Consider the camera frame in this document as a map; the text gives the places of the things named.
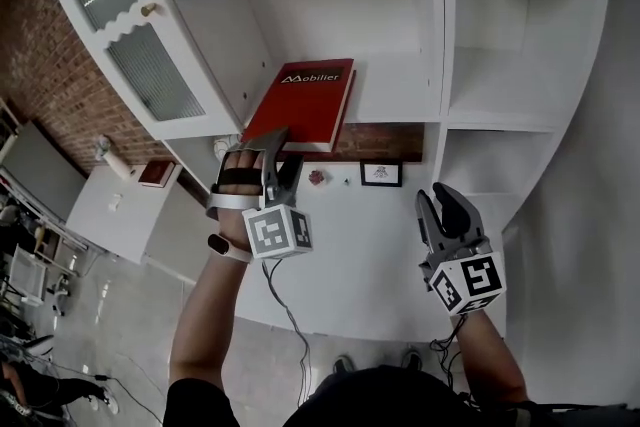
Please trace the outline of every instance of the hand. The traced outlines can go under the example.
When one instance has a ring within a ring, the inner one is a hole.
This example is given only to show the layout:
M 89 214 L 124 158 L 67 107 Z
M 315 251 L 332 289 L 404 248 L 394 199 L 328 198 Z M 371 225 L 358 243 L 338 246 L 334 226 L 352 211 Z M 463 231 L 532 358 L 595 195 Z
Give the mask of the hand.
M 20 376 L 18 375 L 18 371 L 13 368 L 9 363 L 2 363 L 2 375 L 5 379 L 11 382 L 11 386 L 16 392 L 16 398 L 18 402 L 20 402 L 21 406 L 29 407 L 27 404 L 27 397 L 24 394 L 24 388 L 22 387 L 22 382 L 20 381 Z
M 234 152 L 229 155 L 225 162 L 225 169 L 254 168 L 262 169 L 264 153 L 255 151 Z M 261 193 L 258 185 L 223 185 L 220 187 L 221 194 L 243 194 L 247 196 L 257 196 Z M 220 236 L 227 239 L 238 249 L 251 252 L 249 236 L 244 226 L 244 218 L 241 210 L 230 210 L 221 208 L 218 210 L 218 220 L 220 221 Z

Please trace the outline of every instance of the white sneaker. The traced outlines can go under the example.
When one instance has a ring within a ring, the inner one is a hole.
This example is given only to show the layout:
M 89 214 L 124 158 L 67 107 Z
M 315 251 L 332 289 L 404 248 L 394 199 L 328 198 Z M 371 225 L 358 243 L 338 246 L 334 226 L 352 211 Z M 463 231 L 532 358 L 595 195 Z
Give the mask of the white sneaker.
M 120 408 L 118 407 L 118 401 L 115 399 L 113 393 L 111 393 L 111 390 L 109 388 L 103 386 L 102 390 L 104 391 L 104 403 L 107 405 L 111 413 L 117 415 L 118 411 L 120 411 Z
M 91 409 L 93 409 L 94 411 L 97 411 L 100 406 L 98 405 L 98 399 L 95 398 L 93 395 L 89 395 L 87 397 L 87 400 L 89 401 L 89 404 L 91 405 Z

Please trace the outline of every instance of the cabinet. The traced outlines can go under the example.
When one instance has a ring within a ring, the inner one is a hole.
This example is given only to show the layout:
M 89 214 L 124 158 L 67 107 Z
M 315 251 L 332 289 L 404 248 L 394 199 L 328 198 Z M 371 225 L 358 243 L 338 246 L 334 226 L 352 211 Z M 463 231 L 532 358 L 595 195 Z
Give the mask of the cabinet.
M 287 61 L 353 57 L 346 121 L 426 124 L 442 180 L 495 230 L 584 91 L 607 0 L 61 0 L 126 104 L 205 188 L 213 140 L 251 119 Z

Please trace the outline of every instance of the cabinet door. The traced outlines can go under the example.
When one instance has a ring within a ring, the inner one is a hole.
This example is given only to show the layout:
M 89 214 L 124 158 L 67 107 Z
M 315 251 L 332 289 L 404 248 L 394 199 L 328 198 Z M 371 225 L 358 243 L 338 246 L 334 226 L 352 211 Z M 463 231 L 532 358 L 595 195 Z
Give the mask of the cabinet door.
M 102 72 L 153 137 L 240 131 L 173 0 L 60 2 Z

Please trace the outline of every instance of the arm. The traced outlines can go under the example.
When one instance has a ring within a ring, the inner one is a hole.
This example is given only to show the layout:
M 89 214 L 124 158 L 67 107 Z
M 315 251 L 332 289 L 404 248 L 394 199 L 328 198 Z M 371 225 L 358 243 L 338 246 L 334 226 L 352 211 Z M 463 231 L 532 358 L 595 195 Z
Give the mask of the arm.
M 479 403 L 529 400 L 516 360 L 484 311 L 468 315 L 458 331 L 458 343 L 469 387 Z
M 255 152 L 231 154 L 225 168 L 262 167 L 262 158 Z M 260 187 L 227 185 L 225 194 L 259 194 Z M 242 213 L 220 210 L 220 235 L 234 246 L 251 251 Z M 182 311 L 173 339 L 169 363 L 169 383 L 185 378 L 196 378 L 215 384 L 222 389 L 222 363 L 227 355 L 236 298 L 247 264 L 211 255 L 207 265 Z
M 7 379 L 11 386 L 13 386 L 14 391 L 16 392 L 16 398 L 18 402 L 20 402 L 21 406 L 27 406 L 27 397 L 24 394 L 24 387 L 22 386 L 22 381 L 20 381 L 20 376 L 15 368 L 13 368 L 9 363 L 2 363 L 2 375 L 5 379 Z

